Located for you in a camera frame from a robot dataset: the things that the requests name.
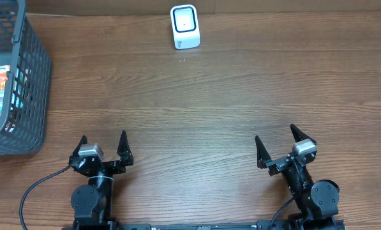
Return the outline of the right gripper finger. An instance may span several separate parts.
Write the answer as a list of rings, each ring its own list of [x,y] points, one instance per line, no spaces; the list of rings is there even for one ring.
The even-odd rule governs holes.
[[[304,141],[306,139],[309,139],[311,142],[315,142],[314,139],[312,139],[310,136],[306,135],[303,131],[301,131],[294,124],[290,125],[290,129],[291,129],[292,135],[294,136],[295,142]]]
[[[267,168],[267,163],[271,162],[272,158],[257,135],[255,136],[255,144],[257,149],[257,167],[261,169]]]

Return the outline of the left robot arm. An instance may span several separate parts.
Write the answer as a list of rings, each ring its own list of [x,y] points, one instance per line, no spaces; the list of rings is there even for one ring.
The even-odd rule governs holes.
[[[118,160],[105,161],[98,143],[89,144],[83,136],[69,159],[69,166],[88,178],[85,185],[74,190],[71,206],[74,209],[73,229],[122,229],[112,216],[114,175],[126,172],[134,163],[127,133],[122,131],[116,151]]]

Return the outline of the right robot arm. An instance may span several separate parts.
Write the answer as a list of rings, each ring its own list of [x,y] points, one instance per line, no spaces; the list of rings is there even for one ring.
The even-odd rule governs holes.
[[[295,143],[286,156],[273,160],[259,136],[255,136],[257,167],[269,175],[281,174],[292,197],[271,220],[259,220],[257,229],[344,229],[338,214],[340,188],[331,180],[314,182],[306,166],[316,159],[317,142],[294,124]]]

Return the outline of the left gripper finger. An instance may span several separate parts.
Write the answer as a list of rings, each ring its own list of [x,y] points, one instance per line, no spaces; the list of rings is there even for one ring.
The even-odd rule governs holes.
[[[117,147],[117,154],[120,156],[121,160],[132,160],[133,155],[128,144],[127,133],[125,130],[122,131],[119,144]]]
[[[85,135],[82,136],[80,142],[77,144],[77,147],[74,149],[72,156],[75,157],[78,155],[78,152],[82,145],[87,144],[87,137]]]

